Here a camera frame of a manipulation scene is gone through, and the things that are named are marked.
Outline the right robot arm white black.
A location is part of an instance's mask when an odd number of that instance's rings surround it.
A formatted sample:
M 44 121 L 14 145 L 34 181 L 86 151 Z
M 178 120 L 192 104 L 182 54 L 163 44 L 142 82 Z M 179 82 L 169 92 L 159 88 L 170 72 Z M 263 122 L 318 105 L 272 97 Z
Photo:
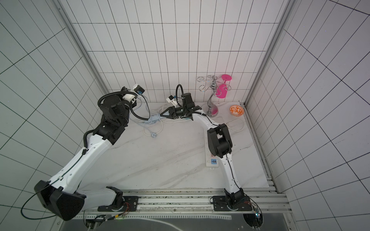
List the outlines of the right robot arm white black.
M 245 193 L 240 187 L 232 162 L 233 143 L 226 124 L 220 124 L 209 118 L 199 107 L 181 109 L 169 107 L 160 113 L 168 119 L 189 118 L 202 125 L 207 132 L 210 153 L 217 158 L 225 180 L 225 199 L 229 207 L 244 201 Z

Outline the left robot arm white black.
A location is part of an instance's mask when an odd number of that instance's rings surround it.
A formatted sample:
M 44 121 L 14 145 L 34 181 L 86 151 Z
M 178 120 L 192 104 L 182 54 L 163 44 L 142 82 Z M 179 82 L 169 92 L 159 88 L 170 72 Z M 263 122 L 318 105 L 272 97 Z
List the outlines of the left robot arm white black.
M 39 181 L 35 195 L 41 205 L 64 221 L 71 220 L 81 211 L 103 207 L 122 211 L 128 207 L 123 192 L 113 186 L 101 190 L 79 191 L 79 185 L 89 169 L 125 131 L 136 99 L 144 91 L 139 85 L 130 90 L 102 96 L 97 105 L 102 111 L 100 124 L 83 135 L 83 148 L 48 181 Z

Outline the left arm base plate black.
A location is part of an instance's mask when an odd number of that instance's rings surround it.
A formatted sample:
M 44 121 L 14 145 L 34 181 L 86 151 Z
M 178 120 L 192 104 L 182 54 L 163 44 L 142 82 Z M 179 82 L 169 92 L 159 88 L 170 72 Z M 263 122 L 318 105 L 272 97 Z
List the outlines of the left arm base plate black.
M 100 206 L 97 211 L 99 212 L 134 212 L 138 206 L 138 196 L 122 196 L 120 199 L 115 200 L 109 206 Z

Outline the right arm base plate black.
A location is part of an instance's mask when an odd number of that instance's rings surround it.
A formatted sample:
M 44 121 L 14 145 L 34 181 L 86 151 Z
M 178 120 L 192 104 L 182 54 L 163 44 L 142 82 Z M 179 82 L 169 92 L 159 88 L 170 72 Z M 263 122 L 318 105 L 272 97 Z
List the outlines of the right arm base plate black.
M 254 206 L 251 204 L 250 198 L 247 195 L 239 198 L 233 198 L 232 196 L 213 196 L 210 201 L 214 211 L 218 212 L 254 210 Z

